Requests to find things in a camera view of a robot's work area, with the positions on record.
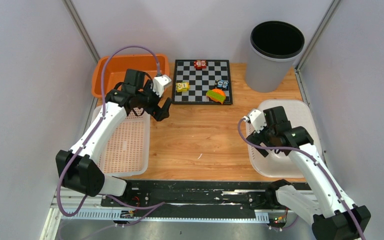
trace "orange bin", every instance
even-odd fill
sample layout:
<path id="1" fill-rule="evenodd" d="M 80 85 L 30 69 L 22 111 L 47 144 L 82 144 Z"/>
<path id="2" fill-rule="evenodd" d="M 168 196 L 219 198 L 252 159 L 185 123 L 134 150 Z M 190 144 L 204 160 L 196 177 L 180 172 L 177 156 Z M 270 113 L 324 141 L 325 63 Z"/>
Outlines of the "orange bin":
<path id="1" fill-rule="evenodd" d="M 161 73 L 170 75 L 169 59 L 164 54 L 156 54 L 159 61 Z M 108 56 L 101 58 L 96 65 L 92 77 L 92 95 L 102 98 L 101 74 Z M 108 63 L 103 77 L 103 87 L 107 94 L 119 82 L 125 79 L 127 69 L 134 69 L 147 72 L 151 78 L 157 75 L 157 63 L 151 54 L 116 55 Z"/>

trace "metal floor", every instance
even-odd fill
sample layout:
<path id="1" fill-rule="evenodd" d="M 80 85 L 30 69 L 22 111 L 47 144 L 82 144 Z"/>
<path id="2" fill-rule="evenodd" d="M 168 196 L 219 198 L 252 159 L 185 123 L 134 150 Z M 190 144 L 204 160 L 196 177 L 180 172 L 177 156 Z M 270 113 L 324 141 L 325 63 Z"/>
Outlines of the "metal floor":
<path id="1" fill-rule="evenodd" d="M 290 214 L 290 222 L 295 219 Z M 106 226 L 110 220 L 62 220 L 60 236 L 64 240 L 80 240 Z M 299 219 L 286 231 L 269 230 L 259 223 L 202 223 L 144 221 L 126 228 L 112 227 L 88 240 L 314 240 L 310 226 Z"/>

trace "checkered board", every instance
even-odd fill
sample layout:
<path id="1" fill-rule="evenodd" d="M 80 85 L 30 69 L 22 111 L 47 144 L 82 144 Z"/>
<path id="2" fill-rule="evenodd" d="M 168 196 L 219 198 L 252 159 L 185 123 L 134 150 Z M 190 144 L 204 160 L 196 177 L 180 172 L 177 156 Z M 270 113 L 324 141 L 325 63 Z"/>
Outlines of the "checkered board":
<path id="1" fill-rule="evenodd" d="M 207 67 L 196 70 L 195 60 L 176 60 L 173 80 L 173 104 L 208 104 L 221 105 L 206 96 L 208 90 L 216 88 L 217 80 L 228 81 L 226 100 L 223 105 L 233 104 L 231 70 L 229 60 L 206 60 Z M 176 83 L 189 83 L 189 91 L 176 92 Z"/>

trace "white plastic tray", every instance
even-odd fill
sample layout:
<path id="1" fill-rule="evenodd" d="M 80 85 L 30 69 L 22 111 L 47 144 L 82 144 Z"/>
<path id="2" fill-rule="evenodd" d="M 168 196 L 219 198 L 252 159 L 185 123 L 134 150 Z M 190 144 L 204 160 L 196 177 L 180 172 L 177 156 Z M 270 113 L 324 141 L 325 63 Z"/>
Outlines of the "white plastic tray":
<path id="1" fill-rule="evenodd" d="M 102 106 L 93 111 L 92 122 Z M 142 109 L 135 108 L 140 115 Z M 150 115 L 131 112 L 108 140 L 99 159 L 99 168 L 107 175 L 129 177 L 143 174 L 148 168 L 150 152 Z"/>
<path id="2" fill-rule="evenodd" d="M 318 153 L 322 154 L 319 135 L 317 134 L 316 125 L 309 107 L 298 100 L 275 100 L 270 99 L 263 101 L 258 110 L 261 112 L 266 109 L 283 106 L 287 119 L 290 121 L 292 128 L 303 126 L 312 139 L 317 148 Z M 254 131 L 251 124 L 246 124 L 246 135 Z M 252 167 L 261 175 L 270 178 L 303 178 L 303 174 L 298 167 L 283 152 L 276 154 L 274 151 L 268 151 L 267 157 L 263 157 L 254 147 L 248 145 L 249 160 Z"/>

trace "wall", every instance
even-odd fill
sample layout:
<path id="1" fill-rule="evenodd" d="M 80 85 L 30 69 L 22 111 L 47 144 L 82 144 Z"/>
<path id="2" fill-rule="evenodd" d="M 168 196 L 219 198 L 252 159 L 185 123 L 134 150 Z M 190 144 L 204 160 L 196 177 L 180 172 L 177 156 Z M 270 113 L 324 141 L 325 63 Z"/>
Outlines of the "wall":
<path id="1" fill-rule="evenodd" d="M 100 56 L 140 44 L 175 59 L 247 61 L 257 24 L 280 20 L 298 27 L 306 44 L 332 0 L 73 0 Z M 142 52 L 126 50 L 121 54 Z"/>
<path id="2" fill-rule="evenodd" d="M 342 1 L 301 73 L 327 165 L 384 239 L 384 1 Z"/>
<path id="3" fill-rule="evenodd" d="M 62 1 L 0 1 L 0 239 L 39 238 L 94 66 Z"/>

